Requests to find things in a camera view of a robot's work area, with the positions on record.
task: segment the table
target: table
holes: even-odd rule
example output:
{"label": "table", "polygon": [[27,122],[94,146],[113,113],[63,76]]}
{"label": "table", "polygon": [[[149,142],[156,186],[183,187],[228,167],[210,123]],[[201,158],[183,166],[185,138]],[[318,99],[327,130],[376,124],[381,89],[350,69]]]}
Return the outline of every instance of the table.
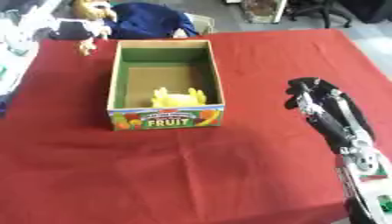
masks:
{"label": "table", "polygon": [[346,215],[334,155],[287,80],[347,91],[392,156],[392,85],[340,31],[214,34],[227,113],[218,128],[110,131],[115,41],[81,57],[44,41],[0,121],[0,223],[329,223]]}

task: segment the yellow toy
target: yellow toy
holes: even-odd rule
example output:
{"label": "yellow toy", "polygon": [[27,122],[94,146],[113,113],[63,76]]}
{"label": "yellow toy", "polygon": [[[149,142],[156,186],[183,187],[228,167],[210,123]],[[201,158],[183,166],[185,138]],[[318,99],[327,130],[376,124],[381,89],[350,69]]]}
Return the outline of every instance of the yellow toy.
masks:
{"label": "yellow toy", "polygon": [[111,10],[110,3],[105,0],[74,0],[73,14],[77,18],[95,21],[110,18],[117,21],[117,14]]}
{"label": "yellow toy", "polygon": [[151,99],[153,108],[171,107],[195,107],[206,105],[207,97],[203,91],[192,87],[188,89],[189,94],[168,94],[165,87],[154,91]]}

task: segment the chair leg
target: chair leg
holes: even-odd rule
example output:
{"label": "chair leg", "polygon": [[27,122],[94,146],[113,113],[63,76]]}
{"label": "chair leg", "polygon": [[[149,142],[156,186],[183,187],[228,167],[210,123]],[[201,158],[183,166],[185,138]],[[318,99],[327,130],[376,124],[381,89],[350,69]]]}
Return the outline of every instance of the chair leg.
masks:
{"label": "chair leg", "polygon": [[321,5],[314,5],[312,7],[307,7],[301,10],[296,10],[295,12],[291,13],[290,18],[292,21],[296,21],[297,16],[301,16],[302,14],[306,14],[312,11],[319,11],[322,8]]}
{"label": "chair leg", "polygon": [[323,16],[325,28],[329,29],[331,27],[331,19],[329,18],[329,11],[327,9],[322,9],[320,13],[321,16]]}
{"label": "chair leg", "polygon": [[332,15],[344,18],[345,20],[347,20],[347,22],[345,23],[345,27],[346,28],[351,27],[351,22],[353,20],[346,13],[344,13],[344,12],[342,12],[340,10],[335,10],[335,9],[330,9],[330,13]]}

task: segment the printed fruit graphic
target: printed fruit graphic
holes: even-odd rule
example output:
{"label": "printed fruit graphic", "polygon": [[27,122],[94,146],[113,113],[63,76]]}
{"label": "printed fruit graphic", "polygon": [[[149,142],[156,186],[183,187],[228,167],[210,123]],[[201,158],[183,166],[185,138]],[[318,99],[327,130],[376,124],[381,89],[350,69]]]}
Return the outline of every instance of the printed fruit graphic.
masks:
{"label": "printed fruit graphic", "polygon": [[217,125],[217,124],[219,124],[219,121],[215,119],[215,120],[211,121],[210,124],[211,124],[211,125]]}
{"label": "printed fruit graphic", "polygon": [[123,114],[115,112],[113,114],[113,121],[115,122],[115,127],[119,130],[128,130],[130,125],[128,124],[127,119],[123,116]]}
{"label": "printed fruit graphic", "polygon": [[134,125],[134,126],[141,126],[142,125],[142,121],[139,119],[135,119],[129,122],[130,125]]}
{"label": "printed fruit graphic", "polygon": [[203,110],[200,112],[200,118],[209,119],[215,115],[215,110]]}
{"label": "printed fruit graphic", "polygon": [[198,123],[203,123],[206,119],[203,118],[195,118],[193,119],[194,125],[197,125]]}
{"label": "printed fruit graphic", "polygon": [[213,121],[217,120],[219,115],[221,114],[221,112],[219,110],[211,110],[211,111],[213,112],[213,115],[211,115],[204,122],[197,123],[196,126],[207,126],[207,125],[212,124]]}
{"label": "printed fruit graphic", "polygon": [[124,122],[118,122],[115,125],[116,128],[118,128],[119,130],[128,130],[130,128],[130,126],[127,123]]}
{"label": "printed fruit graphic", "polygon": [[128,121],[140,119],[139,114],[131,113],[131,114],[125,114],[125,118],[127,118]]}

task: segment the cardboard box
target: cardboard box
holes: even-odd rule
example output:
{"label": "cardboard box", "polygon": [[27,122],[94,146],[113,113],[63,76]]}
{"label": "cardboard box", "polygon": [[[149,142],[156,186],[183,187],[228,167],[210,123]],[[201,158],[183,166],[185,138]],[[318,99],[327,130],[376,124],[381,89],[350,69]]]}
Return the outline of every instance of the cardboard box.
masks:
{"label": "cardboard box", "polygon": [[[154,90],[201,89],[206,105],[152,108]],[[124,40],[118,43],[108,97],[115,130],[219,126],[225,101],[208,40]]]}

